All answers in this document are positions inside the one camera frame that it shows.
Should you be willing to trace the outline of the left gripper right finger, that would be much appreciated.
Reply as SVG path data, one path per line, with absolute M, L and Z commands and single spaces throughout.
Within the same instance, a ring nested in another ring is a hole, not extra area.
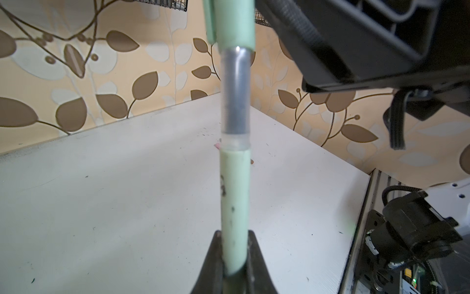
M 278 294 L 253 230 L 248 231 L 246 261 L 247 294 Z

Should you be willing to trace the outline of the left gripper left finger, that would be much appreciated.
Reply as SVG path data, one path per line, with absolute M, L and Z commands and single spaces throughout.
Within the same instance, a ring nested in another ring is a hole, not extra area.
M 222 233 L 215 231 L 191 294 L 221 294 L 224 265 L 222 260 Z

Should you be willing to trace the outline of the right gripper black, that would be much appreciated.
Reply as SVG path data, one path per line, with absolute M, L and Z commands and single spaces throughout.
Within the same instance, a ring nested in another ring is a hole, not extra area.
M 428 89 L 470 112 L 468 1 L 257 1 L 307 93 Z

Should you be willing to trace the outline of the green pen cap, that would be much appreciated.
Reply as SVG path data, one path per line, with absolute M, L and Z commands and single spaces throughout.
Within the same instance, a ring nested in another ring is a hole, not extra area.
M 203 10 L 207 40 L 220 53 L 236 47 L 255 50 L 254 0 L 204 0 Z

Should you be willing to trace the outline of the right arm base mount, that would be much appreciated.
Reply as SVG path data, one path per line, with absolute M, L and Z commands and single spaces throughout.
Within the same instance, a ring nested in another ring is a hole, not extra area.
M 383 209 L 368 213 L 354 270 L 355 294 L 444 294 L 433 260 L 470 233 L 470 183 L 420 189 L 389 186 Z

